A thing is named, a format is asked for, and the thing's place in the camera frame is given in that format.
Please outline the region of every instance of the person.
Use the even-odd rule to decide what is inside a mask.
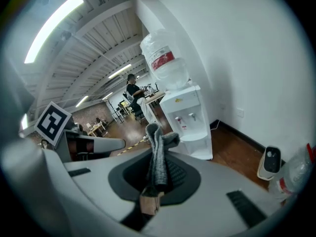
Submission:
[[[105,119],[100,120],[99,118],[96,118],[96,120],[97,120],[97,124],[99,124],[100,122],[102,122],[102,125],[104,126],[104,129],[106,129],[108,123],[107,123],[107,121],[106,121]]]
[[[131,96],[134,97],[133,102],[134,103],[136,102],[140,106],[140,108],[142,109],[142,112],[143,112],[145,118],[147,119],[148,123],[155,122],[153,115],[151,114],[150,110],[148,109],[149,107],[146,106],[145,94],[144,94],[145,91],[143,89],[140,89],[136,85],[135,75],[133,75],[133,74],[129,74],[127,76],[126,91]]]
[[[83,127],[81,124],[79,124],[79,130],[82,133],[82,135],[88,136],[88,133],[86,131],[83,130]]]

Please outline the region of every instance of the red label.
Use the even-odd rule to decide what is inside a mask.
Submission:
[[[313,154],[313,151],[312,151],[312,149],[311,149],[310,144],[308,143],[308,144],[306,145],[306,147],[307,147],[308,154],[310,155],[311,162],[314,163],[316,156]]]
[[[286,185],[285,185],[284,178],[281,178],[281,179],[279,180],[279,184],[280,184],[280,187],[281,187],[281,190],[282,190],[282,191],[284,191],[285,193],[287,193],[287,194],[289,194],[289,195],[292,194],[292,192],[287,189],[287,187],[286,187]]]
[[[152,63],[152,68],[153,70],[156,70],[157,68],[161,67],[163,64],[166,64],[169,61],[174,60],[173,53],[170,51],[168,53],[165,53],[161,57],[157,58],[155,61]]]

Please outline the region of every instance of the ceiling light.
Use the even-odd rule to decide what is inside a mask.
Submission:
[[[32,63],[40,51],[41,46],[44,44],[45,40],[55,29],[55,27],[74,9],[76,9],[83,0],[67,0],[65,1],[45,22],[43,27],[40,29],[39,33],[36,35],[30,50],[25,58],[24,63]]]
[[[126,65],[124,68],[120,69],[119,71],[116,71],[113,75],[109,76],[109,78],[115,77],[118,73],[121,73],[124,69],[127,69],[131,66],[131,64]]]
[[[28,128],[28,117],[26,114],[24,114],[21,124],[22,124],[23,130]]]
[[[111,92],[109,95],[106,95],[102,100],[106,99],[108,96],[110,96],[113,92]]]
[[[76,105],[76,108],[84,101],[87,99],[88,96],[85,96],[84,98],[81,99],[81,101]]]

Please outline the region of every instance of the white device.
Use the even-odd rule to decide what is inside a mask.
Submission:
[[[167,94],[160,106],[172,130],[180,135],[179,146],[170,150],[209,160],[213,159],[211,131],[200,90],[195,85]]]

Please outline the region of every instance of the table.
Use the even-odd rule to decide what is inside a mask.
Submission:
[[[104,128],[102,122],[100,122],[100,123],[98,123],[96,126],[94,126],[91,131],[88,132],[88,135],[93,134],[94,137],[97,137],[94,132],[95,132],[97,129],[100,130],[100,127],[102,127],[102,128],[105,130],[105,128]]]
[[[159,98],[165,96],[165,93],[162,91],[158,91],[156,92],[153,96],[146,98],[146,106],[149,108],[150,113],[153,115],[155,121],[157,122],[157,124],[159,124],[161,126],[160,121],[157,119],[156,115],[154,114],[150,104],[156,100],[158,100]]]
[[[123,106],[122,108],[120,108],[120,109],[118,110],[118,112],[120,112],[121,110],[124,110],[124,112],[126,113],[126,115],[129,115],[129,113],[128,113],[126,107]]]
[[[126,105],[126,106],[124,106],[123,108],[124,108],[126,114],[127,114],[127,115],[130,115],[130,113],[129,113],[128,110],[127,110],[127,107],[129,107],[129,105]]]
[[[151,95],[151,93],[145,95],[145,98],[148,98],[150,95]]]
[[[121,121],[121,123],[124,122],[123,120],[120,119],[120,116],[123,117],[122,114],[120,113],[120,110],[122,110],[122,109],[124,109],[124,108],[120,108],[118,111],[117,110],[113,110],[114,113],[112,113],[111,115],[114,118],[115,122],[117,122],[117,118]]]

